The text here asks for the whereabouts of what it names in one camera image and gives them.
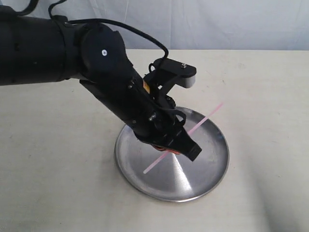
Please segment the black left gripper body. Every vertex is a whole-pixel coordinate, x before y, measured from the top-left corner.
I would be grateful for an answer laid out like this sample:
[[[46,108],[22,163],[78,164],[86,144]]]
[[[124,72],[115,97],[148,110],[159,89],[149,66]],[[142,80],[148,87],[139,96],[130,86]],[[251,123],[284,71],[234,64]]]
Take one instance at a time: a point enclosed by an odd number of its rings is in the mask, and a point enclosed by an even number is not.
[[[140,103],[145,107],[141,115],[127,124],[137,139],[156,149],[184,149],[186,116],[176,108],[174,99],[164,96],[156,101],[149,97]]]

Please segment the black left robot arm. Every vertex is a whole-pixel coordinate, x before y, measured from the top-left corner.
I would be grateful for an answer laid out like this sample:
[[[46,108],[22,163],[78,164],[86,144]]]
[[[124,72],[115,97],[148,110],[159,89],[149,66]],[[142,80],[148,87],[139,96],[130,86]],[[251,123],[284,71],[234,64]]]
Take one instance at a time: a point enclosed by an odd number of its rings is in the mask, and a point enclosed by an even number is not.
[[[153,37],[106,19],[69,21],[29,17],[0,8],[0,83],[3,86],[79,79],[96,99],[128,125],[138,140],[160,151],[195,160],[201,147],[185,131],[186,116],[168,92],[194,83],[196,68],[164,56],[140,76],[126,54],[119,32],[125,28],[149,41]]]

